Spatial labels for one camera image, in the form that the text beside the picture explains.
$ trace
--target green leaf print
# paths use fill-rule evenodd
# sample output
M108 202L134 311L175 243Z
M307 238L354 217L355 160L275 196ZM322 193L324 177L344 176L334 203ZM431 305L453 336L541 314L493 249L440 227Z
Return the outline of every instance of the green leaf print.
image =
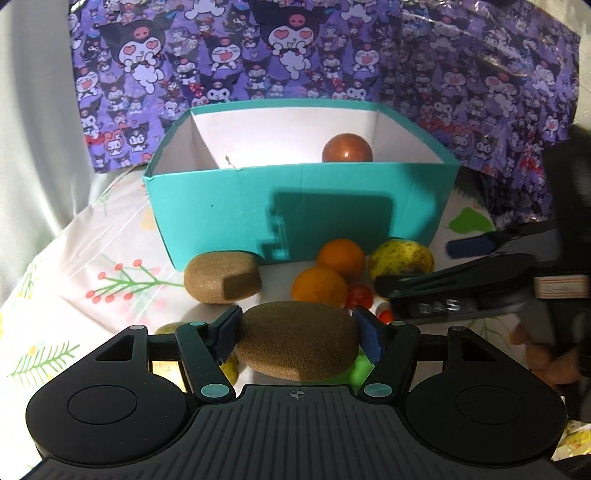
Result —
M488 218L470 207L465 207L460 215L449 222L449 228L461 235L471 232L487 233L495 229Z
M17 388L19 382L23 388L40 387L66 368L66 359L74 358L72 352L79 346L70 346L70 342L50 347L49 350L32 346L26 355L20 357L14 371L7 377L12 377Z

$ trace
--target brown fuzzy kiwi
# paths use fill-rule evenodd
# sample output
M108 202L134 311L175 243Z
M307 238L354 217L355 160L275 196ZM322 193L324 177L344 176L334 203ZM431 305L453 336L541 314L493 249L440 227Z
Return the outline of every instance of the brown fuzzy kiwi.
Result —
M238 338L243 363L284 380L327 380L349 369L359 353L351 316L321 303L257 305L242 316Z
M234 303L259 292L261 276L252 254L208 252L189 262L184 286L201 303Z

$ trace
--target crosshair marking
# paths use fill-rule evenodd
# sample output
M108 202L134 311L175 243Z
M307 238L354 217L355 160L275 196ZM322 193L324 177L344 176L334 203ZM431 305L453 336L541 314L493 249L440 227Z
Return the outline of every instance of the crosshair marking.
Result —
M289 392L288 395L296 400L304 398L307 394L302 392L302 390L294 390L293 392Z

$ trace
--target purple cartoon wrapping paper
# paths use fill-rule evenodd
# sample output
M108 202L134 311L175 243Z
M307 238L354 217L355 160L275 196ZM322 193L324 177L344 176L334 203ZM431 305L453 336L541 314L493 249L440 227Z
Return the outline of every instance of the purple cartoon wrapping paper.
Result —
M529 2L86 0L70 11L96 171L148 161L192 106L350 99L391 106L487 174L497 223L550 213L541 151L574 118L579 37Z

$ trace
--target tomato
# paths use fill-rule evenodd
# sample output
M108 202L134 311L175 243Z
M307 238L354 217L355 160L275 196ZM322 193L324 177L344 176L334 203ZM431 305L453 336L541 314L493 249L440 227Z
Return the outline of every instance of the tomato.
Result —
M374 293L367 285L362 283L354 283L347 288L347 301L345 306L349 310L353 310L356 306L361 305L370 309L374 304Z
M378 315L378 319L380 322L385 323L386 325L390 322L394 321L394 315L392 315L392 310L386 309L382 313Z

